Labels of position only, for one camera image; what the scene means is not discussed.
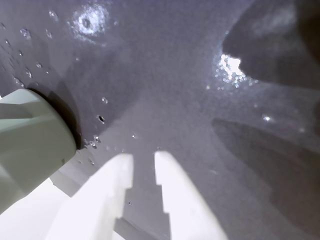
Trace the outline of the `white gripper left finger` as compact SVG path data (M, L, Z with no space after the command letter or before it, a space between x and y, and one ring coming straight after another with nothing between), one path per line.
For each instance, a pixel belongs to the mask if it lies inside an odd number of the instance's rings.
M72 196L49 179L0 216L2 240L111 240L132 187L134 158L110 159Z

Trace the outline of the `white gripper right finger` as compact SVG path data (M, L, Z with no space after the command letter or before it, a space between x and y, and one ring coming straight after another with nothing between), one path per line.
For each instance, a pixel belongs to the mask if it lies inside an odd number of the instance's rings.
M169 216L172 240L226 240L214 213L184 171L167 151L154 154L156 184L161 186L163 212Z

